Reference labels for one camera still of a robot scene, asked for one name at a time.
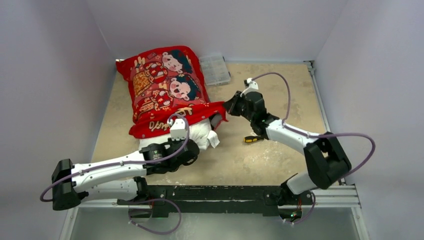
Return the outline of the white pillow insert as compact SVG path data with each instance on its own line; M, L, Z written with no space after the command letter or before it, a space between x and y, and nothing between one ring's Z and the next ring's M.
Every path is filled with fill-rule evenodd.
M197 144L201 152L205 151L209 147L216 148L220 143L218 134L214 130L212 130L210 120L205 119L198 123L190 125L189 130L189 138ZM147 147L149 144L164 143L170 137L171 135L168 133L156 137L140 139L138 150L141 150L143 147Z

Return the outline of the red printed pillowcase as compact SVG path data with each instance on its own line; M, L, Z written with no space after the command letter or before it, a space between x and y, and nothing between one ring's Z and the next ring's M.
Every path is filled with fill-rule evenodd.
M224 103L210 100L199 58L188 46L151 49L115 65L128 84L133 110L128 133L136 139L168 134L172 114L183 116L189 125L215 115L226 120Z

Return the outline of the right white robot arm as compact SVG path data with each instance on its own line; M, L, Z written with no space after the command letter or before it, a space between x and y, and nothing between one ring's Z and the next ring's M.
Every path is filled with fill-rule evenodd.
M305 191L327 189L352 169L339 140L331 132L309 133L283 122L267 111L259 92L242 94L237 91L223 106L228 114L248 120L258 136L284 144L304 156L306 171L282 185L280 196L288 204L298 200Z

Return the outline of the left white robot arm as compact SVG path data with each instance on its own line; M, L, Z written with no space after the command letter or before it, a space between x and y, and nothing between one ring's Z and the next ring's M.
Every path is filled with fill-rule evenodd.
M200 148L191 139L151 143L125 156L96 163L60 160L52 175L52 209L68 210L83 202L103 199L146 203L145 176L175 172L195 162Z

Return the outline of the yellow black screwdriver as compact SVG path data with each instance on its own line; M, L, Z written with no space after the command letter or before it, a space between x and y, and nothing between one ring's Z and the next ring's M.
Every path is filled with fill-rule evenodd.
M247 144L255 143L258 141L263 141L266 138L260 135L248 135L243 138L243 142Z

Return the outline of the clear plastic organizer box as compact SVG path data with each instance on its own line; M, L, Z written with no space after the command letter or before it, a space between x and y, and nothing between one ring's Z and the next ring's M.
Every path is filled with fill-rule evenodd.
M226 85L230 83L231 74L222 54L199 57L201 71L207 86Z

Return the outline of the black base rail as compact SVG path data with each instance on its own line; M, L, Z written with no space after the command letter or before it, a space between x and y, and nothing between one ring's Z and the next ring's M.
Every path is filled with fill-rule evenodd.
M117 205L141 207L153 218L167 218L171 213L191 214L261 214L299 219L301 208L312 205L312 193L294 195L281 185L148 185L136 177L137 196L118 199Z

